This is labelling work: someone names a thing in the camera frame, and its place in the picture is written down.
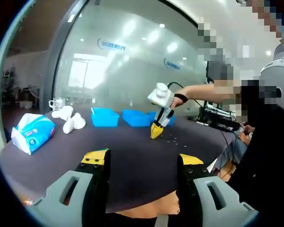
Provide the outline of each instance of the dark table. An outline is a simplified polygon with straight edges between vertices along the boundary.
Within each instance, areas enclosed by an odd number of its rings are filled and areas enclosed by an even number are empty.
[[[176,189],[177,156],[195,156],[211,164],[226,148],[219,130],[178,117],[163,136],[150,139],[150,127],[132,128],[119,119],[116,128],[95,128],[89,108],[75,108],[87,122],[70,134],[62,131],[65,121],[53,119],[55,133],[33,155],[10,141],[0,153],[0,164],[14,190],[35,200],[83,156],[102,148],[111,149],[110,192],[107,212],[131,209],[159,199]],[[233,133],[223,132],[228,144]]]

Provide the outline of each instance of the black wrist strap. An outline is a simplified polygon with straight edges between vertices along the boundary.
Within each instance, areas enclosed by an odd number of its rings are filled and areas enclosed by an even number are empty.
[[[186,103],[188,101],[188,98],[183,94],[175,94],[175,97],[181,99],[183,103]]]

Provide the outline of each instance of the glass cup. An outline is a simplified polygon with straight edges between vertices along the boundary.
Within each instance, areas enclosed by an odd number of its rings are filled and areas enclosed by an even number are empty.
[[[65,98],[53,98],[53,100],[48,101],[48,105],[53,111],[61,110],[65,106]]]

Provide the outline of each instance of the blue plastic tray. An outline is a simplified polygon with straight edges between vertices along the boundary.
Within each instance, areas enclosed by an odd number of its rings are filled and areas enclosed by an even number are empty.
[[[149,116],[138,110],[123,110],[122,118],[132,127],[150,126]]]
[[[119,122],[119,114],[111,109],[106,108],[93,108],[91,111],[91,121],[95,127],[117,127]]]
[[[150,111],[148,112],[148,117],[150,118],[151,123],[155,120],[155,116],[156,116],[156,112],[155,111]],[[168,123],[168,125],[173,125],[175,123],[176,117],[172,116],[170,118],[170,121]]]

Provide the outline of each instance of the glass wall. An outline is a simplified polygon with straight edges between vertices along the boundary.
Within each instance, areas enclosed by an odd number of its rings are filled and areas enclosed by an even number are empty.
[[[197,54],[203,37],[178,12],[158,0],[96,2],[84,7],[68,35],[54,96],[70,104],[149,111],[155,107],[147,96],[157,82],[206,81],[206,62]]]

